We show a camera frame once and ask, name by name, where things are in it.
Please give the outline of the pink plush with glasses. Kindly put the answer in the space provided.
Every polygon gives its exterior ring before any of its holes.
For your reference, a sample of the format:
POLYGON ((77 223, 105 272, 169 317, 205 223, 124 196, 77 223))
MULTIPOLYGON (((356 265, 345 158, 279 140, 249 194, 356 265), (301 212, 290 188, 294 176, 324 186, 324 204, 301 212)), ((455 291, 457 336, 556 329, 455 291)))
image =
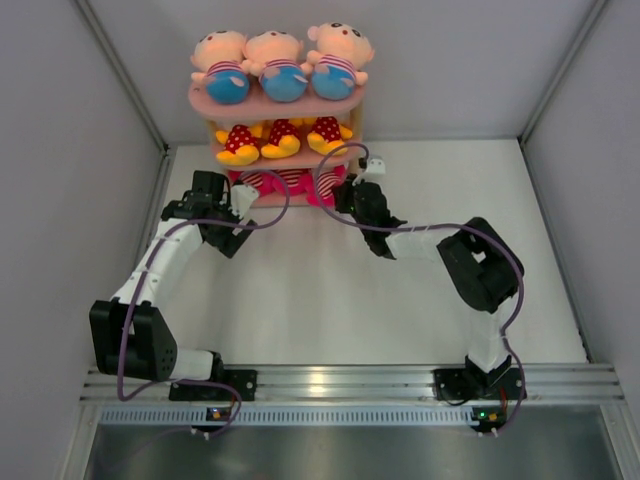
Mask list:
POLYGON ((347 169, 344 165, 336 166, 332 170, 324 170, 318 176, 317 188, 315 188, 313 172, 304 174, 301 177, 301 185, 306 193, 307 203, 314 207, 324 205, 333 209, 335 207, 333 188, 342 185, 346 176, 347 169))

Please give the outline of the yellow plush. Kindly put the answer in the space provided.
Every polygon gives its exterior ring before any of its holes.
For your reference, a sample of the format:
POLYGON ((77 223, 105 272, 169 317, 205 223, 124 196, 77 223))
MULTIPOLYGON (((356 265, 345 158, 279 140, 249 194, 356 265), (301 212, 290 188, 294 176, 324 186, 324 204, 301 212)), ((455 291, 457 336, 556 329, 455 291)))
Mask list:
POLYGON ((342 147, 353 138, 353 132, 341 124, 336 117, 316 117, 312 120, 307 134, 309 148, 318 154, 326 155, 330 151, 342 147))
POLYGON ((274 120, 266 143, 261 147, 262 156, 267 159, 281 159, 297 154, 301 146, 302 124, 303 121, 299 118, 274 120))

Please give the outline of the yellow plush table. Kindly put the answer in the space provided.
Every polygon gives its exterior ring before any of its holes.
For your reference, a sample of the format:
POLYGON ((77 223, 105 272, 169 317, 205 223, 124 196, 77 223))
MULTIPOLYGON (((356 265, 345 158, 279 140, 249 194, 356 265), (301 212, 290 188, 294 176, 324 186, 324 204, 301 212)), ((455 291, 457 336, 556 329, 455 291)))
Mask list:
POLYGON ((261 124, 236 124, 230 130, 217 130, 215 139, 222 145, 217 160, 230 166, 246 166, 260 157, 261 124))

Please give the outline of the boy doll blue shorts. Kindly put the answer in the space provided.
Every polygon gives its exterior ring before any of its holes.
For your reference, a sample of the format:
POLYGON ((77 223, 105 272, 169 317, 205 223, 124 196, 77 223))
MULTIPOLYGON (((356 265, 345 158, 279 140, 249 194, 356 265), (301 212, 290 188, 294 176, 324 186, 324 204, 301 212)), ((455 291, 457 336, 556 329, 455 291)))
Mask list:
POLYGON ((250 82, 243 68, 246 41, 237 31, 218 30, 206 34, 194 48, 190 60, 196 71, 191 80, 218 104, 239 104, 249 93, 250 82))
POLYGON ((246 41, 243 67, 257 78, 266 96, 279 103, 297 101, 308 85, 298 62, 303 42, 278 30, 265 31, 246 41))
POLYGON ((309 27, 307 36, 315 48, 307 52, 305 66, 317 96, 343 100, 367 83, 364 67, 374 59, 375 50, 361 31, 342 22, 326 22, 309 27))

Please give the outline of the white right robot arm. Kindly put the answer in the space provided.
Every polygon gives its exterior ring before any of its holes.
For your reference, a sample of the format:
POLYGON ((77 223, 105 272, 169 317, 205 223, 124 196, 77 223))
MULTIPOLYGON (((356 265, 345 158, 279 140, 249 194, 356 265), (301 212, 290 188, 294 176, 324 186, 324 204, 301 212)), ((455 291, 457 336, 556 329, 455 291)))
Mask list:
POLYGON ((335 209, 352 217, 382 258, 439 256, 457 294, 470 308, 461 367, 434 371, 436 397, 452 406, 471 400, 526 396, 522 363, 507 331, 523 306, 524 266, 482 217, 459 224, 409 228, 393 216, 380 186, 350 176, 332 190, 335 209))

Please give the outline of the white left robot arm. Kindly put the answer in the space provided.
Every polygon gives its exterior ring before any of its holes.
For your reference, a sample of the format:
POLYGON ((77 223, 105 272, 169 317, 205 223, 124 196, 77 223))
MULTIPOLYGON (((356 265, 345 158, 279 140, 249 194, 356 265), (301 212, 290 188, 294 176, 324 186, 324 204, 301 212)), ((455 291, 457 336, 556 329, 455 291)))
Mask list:
POLYGON ((244 217, 258 197, 254 187, 240 180, 194 173, 190 189, 162 210, 156 233, 125 284, 90 309, 101 373, 153 382, 191 380, 194 391, 209 400, 223 393, 220 356, 179 347, 162 311, 203 244, 227 258, 237 253, 251 233, 254 223, 244 217))

